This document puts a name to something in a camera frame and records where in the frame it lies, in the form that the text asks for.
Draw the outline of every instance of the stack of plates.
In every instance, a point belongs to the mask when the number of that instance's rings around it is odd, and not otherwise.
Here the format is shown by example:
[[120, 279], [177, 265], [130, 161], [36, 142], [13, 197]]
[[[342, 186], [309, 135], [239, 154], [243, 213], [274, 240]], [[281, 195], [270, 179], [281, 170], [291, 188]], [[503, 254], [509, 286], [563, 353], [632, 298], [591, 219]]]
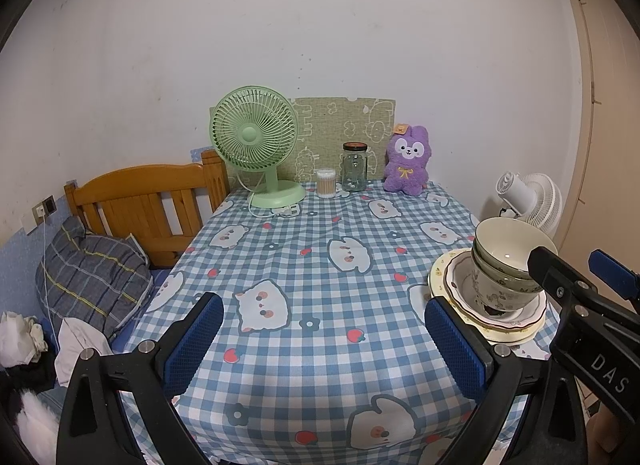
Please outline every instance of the stack of plates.
[[478, 328], [491, 343], [523, 344], [531, 340], [545, 324], [545, 291], [516, 311], [487, 309], [473, 287], [473, 265], [471, 249], [443, 254], [431, 267], [429, 280], [433, 295], [447, 299], [462, 320]]

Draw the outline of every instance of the blue checkered tablecloth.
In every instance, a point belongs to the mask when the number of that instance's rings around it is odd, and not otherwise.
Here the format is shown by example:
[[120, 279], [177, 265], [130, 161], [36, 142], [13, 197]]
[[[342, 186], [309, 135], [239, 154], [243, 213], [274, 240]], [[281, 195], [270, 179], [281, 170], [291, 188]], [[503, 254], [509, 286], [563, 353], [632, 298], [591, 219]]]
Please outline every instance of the blue checkered tablecloth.
[[[442, 253], [470, 246], [475, 218], [429, 183], [418, 197], [370, 182], [300, 215], [255, 218], [235, 191], [196, 236], [144, 314], [127, 350], [159, 339], [200, 295], [225, 320], [175, 409], [216, 463], [426, 465], [474, 408], [463, 398], [409, 288]], [[535, 343], [558, 326], [549, 307]], [[131, 397], [130, 424], [159, 459]], [[513, 435], [517, 400], [500, 441]]]

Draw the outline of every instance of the orange tag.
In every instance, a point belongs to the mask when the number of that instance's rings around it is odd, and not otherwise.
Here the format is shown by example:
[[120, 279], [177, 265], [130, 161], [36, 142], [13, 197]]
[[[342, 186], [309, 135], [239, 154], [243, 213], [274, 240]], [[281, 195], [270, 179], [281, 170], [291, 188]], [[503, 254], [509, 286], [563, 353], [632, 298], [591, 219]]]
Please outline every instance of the orange tag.
[[394, 134], [404, 134], [408, 128], [408, 124], [396, 124], [394, 126]]

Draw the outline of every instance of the hand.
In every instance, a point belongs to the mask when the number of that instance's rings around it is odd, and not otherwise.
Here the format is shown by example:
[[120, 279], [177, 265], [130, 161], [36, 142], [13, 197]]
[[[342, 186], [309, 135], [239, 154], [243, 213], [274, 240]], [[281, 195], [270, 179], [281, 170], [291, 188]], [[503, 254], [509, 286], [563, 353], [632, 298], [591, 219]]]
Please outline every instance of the hand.
[[604, 404], [587, 422], [589, 465], [607, 465], [622, 440], [620, 422]]

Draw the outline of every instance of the wooden headboard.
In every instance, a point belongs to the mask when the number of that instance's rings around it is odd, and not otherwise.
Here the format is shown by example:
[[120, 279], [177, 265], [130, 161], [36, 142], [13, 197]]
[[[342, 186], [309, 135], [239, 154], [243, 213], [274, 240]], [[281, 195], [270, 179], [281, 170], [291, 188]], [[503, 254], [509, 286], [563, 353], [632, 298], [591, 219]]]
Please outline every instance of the wooden headboard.
[[[140, 165], [98, 176], [77, 187], [65, 185], [74, 216], [96, 234], [107, 234], [98, 211], [102, 207], [111, 234], [136, 239], [156, 267], [172, 267], [202, 228], [194, 190], [206, 188], [215, 210], [229, 192], [224, 162], [214, 150], [202, 153], [202, 165]], [[182, 229], [171, 232], [161, 192], [168, 192]]]

